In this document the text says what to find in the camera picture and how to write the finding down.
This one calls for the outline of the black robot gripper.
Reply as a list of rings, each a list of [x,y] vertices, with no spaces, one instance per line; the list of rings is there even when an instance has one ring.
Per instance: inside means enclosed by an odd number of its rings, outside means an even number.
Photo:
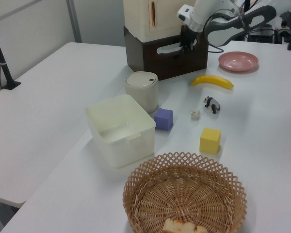
[[[192,31],[187,25],[182,25],[181,26],[181,31],[180,31],[180,45],[181,47],[181,52],[186,52],[187,51],[187,46],[188,46],[188,52],[193,52],[194,51],[194,42],[197,39],[197,32]]]

